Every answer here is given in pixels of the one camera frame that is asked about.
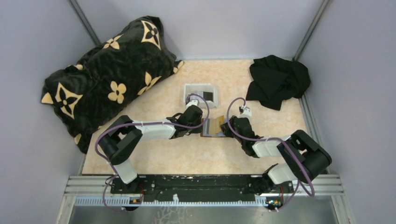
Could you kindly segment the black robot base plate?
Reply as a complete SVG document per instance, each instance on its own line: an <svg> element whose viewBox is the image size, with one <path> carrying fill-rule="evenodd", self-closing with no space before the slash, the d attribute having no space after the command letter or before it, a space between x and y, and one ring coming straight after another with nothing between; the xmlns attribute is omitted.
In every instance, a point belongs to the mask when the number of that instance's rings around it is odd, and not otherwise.
<svg viewBox="0 0 396 224"><path fill-rule="evenodd" d="M180 202L253 202L256 196L252 182L262 175L138 175L137 185L127 189L115 178L113 194L138 194L144 202L170 202L177 195ZM280 190L267 193L292 193L292 182L285 182Z"/></svg>

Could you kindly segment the white plastic card box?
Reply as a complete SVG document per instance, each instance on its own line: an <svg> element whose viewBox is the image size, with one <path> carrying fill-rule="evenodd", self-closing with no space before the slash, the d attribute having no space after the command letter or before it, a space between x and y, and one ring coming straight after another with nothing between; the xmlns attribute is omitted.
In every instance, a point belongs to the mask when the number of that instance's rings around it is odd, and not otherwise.
<svg viewBox="0 0 396 224"><path fill-rule="evenodd" d="M209 83L185 84L182 100L184 104L188 104L191 100L198 100L200 108L206 108L204 100L210 109L219 106L218 88Z"/></svg>

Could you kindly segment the black floral plush blanket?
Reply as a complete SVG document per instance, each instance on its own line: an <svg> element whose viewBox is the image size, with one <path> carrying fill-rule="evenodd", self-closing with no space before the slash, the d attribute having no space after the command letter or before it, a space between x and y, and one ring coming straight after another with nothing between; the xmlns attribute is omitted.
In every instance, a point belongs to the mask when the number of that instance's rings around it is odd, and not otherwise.
<svg viewBox="0 0 396 224"><path fill-rule="evenodd" d="M167 49L161 20L143 16L47 77L41 103L54 109L85 154L101 126L183 64Z"/></svg>

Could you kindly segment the brown leather card holder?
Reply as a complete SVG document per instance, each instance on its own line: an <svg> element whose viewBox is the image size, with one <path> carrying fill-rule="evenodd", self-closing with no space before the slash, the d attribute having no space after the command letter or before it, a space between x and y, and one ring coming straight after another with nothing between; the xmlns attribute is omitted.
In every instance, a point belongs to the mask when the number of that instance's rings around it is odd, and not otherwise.
<svg viewBox="0 0 396 224"><path fill-rule="evenodd" d="M216 118L210 118L208 119L202 126L202 131L200 133L200 137L204 138L224 138L226 137L223 133L215 133L214 130L214 123L215 123Z"/></svg>

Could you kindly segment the gold credit card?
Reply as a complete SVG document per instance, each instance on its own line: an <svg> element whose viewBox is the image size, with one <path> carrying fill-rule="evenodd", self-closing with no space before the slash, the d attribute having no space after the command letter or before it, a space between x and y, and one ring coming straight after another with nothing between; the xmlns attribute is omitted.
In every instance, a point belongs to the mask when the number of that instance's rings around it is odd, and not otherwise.
<svg viewBox="0 0 396 224"><path fill-rule="evenodd" d="M221 126L225 123L225 117L224 115L219 116L216 118L215 123L214 123L214 131L215 133L221 133L222 129Z"/></svg>

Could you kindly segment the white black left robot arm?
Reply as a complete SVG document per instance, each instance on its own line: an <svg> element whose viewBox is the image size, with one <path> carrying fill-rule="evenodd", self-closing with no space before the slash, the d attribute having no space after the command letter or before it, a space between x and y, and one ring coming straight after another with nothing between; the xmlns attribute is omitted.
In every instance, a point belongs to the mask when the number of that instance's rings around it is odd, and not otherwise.
<svg viewBox="0 0 396 224"><path fill-rule="evenodd" d="M95 151L110 163L115 177L128 193L136 192L140 187L138 174L129 160L138 143L145 140L176 139L192 132L202 130L203 111L196 105L190 105L183 113L177 113L160 121L133 121L127 115L119 117L95 142Z"/></svg>

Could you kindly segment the aluminium frame rail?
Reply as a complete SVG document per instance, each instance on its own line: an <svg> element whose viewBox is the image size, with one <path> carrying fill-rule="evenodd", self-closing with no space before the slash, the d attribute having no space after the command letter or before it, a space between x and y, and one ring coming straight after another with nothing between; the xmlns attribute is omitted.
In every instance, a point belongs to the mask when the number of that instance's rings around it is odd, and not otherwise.
<svg viewBox="0 0 396 224"><path fill-rule="evenodd" d="M107 175L71 176L64 194L79 206L279 206L289 196L307 196L297 181L265 188L261 175L141 175L125 185Z"/></svg>

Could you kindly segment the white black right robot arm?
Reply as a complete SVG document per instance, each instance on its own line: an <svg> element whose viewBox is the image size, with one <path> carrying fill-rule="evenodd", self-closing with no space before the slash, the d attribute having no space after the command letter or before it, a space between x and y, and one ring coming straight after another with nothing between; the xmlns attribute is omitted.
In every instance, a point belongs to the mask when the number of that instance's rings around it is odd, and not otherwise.
<svg viewBox="0 0 396 224"><path fill-rule="evenodd" d="M276 192L285 182L311 183L331 165L331 156L305 131L296 130L282 138L256 135L247 118L232 116L220 126L226 137L236 139L251 157L283 157L284 163L272 165L261 179L252 182L254 193Z"/></svg>

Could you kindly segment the black crumpled cloth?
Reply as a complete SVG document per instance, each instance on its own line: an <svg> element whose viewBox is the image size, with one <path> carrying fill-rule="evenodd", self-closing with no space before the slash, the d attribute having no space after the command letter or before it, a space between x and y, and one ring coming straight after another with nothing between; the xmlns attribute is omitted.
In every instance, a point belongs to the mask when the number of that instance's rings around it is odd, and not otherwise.
<svg viewBox="0 0 396 224"><path fill-rule="evenodd" d="M254 59L249 67L252 82L246 100L258 101L262 106L279 111L282 102L301 98L311 85L307 67L275 55Z"/></svg>

